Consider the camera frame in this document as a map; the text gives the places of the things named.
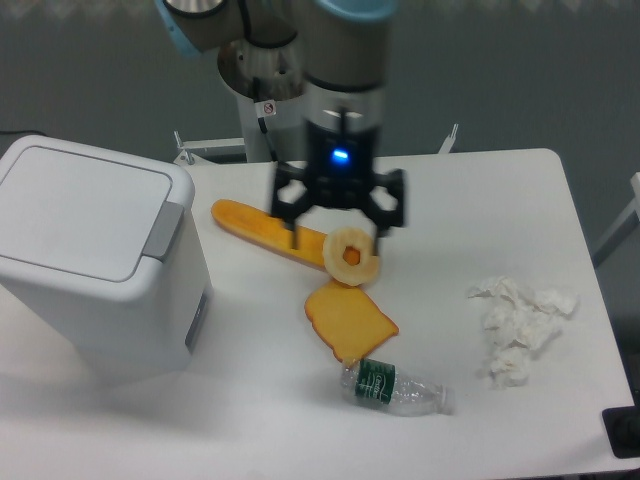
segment white table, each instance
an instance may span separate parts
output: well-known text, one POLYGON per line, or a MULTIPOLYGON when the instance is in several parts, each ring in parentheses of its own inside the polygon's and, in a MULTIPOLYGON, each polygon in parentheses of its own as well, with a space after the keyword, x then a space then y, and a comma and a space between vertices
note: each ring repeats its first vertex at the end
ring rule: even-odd
MULTIPOLYGON (((455 390, 454 416, 397 418, 340 397, 339 365, 303 312, 324 272, 239 241, 209 208, 267 205, 271 165, 188 167, 215 296, 185 372, 77 352, 0 291, 0 478, 485 479, 631 469, 600 412, 631 405, 558 157, 546 150, 385 158, 408 172, 408 223, 382 243, 370 297, 400 327, 373 358, 455 390), (580 307, 532 365, 493 390, 477 280, 569 287, 580 307)), ((314 210, 303 224, 366 226, 314 210)))

